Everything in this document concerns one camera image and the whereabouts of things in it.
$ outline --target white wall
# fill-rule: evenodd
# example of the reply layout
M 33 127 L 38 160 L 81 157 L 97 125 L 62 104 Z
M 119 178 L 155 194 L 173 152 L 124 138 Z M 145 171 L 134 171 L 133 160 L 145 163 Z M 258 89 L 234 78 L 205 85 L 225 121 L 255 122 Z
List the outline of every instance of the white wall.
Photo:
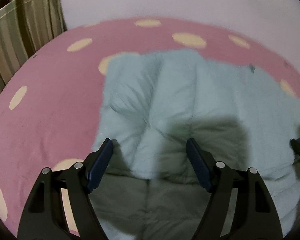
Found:
M 260 41 L 300 72 L 298 0 L 62 0 L 62 7 L 68 28 L 149 15 L 223 26 Z

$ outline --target pink polka dot sheet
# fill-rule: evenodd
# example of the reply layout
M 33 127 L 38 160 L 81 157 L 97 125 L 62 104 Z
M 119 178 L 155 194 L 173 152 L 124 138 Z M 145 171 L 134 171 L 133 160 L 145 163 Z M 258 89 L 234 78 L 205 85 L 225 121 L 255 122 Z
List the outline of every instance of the pink polka dot sheet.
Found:
M 33 55 L 0 95 L 0 217 L 12 233 L 17 233 L 41 169 L 68 168 L 91 152 L 110 60 L 122 53 L 183 48 L 208 59 L 262 68 L 300 99 L 300 75 L 284 57 L 230 30 L 169 18 L 71 29 Z M 65 208 L 70 208 L 65 195 Z M 75 232 L 73 217 L 66 215 Z

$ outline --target silver screw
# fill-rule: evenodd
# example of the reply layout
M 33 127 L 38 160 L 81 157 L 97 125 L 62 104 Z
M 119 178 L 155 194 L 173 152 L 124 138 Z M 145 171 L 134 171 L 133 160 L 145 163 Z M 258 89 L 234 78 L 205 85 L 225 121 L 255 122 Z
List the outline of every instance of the silver screw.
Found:
M 50 171 L 49 168 L 44 168 L 44 169 L 42 170 L 42 174 L 47 174 L 47 173 L 49 173 L 49 171 Z
M 83 166 L 83 163 L 82 163 L 82 162 L 77 162 L 77 163 L 74 164 L 74 167 L 75 167 L 76 169 L 80 169 L 80 168 L 82 168 L 82 166 Z
M 256 168 L 250 168 L 249 171 L 253 174 L 256 174 L 258 172 Z
M 217 167 L 218 168 L 224 168 L 226 165 L 223 162 L 217 162 Z

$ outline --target blue fabric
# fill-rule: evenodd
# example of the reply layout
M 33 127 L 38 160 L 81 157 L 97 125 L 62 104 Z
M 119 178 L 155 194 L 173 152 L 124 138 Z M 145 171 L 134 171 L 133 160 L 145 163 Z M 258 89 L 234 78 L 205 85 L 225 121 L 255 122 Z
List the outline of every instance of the blue fabric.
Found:
M 191 239 L 209 200 L 186 156 L 193 137 L 233 169 L 255 167 L 285 234 L 300 214 L 300 100 L 259 68 L 193 50 L 123 55 L 110 62 L 94 144 L 114 155 L 90 199 L 111 239 Z M 231 227 L 235 193 L 223 229 Z

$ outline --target light blue blanket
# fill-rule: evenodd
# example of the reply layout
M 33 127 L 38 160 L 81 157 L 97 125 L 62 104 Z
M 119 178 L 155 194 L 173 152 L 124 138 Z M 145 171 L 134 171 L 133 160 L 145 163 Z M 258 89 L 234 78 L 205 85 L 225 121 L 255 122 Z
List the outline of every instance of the light blue blanket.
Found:
M 110 239 L 191 239 L 210 194 L 186 156 L 186 140 L 233 169 L 255 167 L 277 208 L 282 231 L 300 214 L 300 100 L 252 67 L 177 50 L 113 59 L 107 70 L 97 150 L 115 152 L 92 205 Z M 235 207 L 231 199 L 223 234 Z

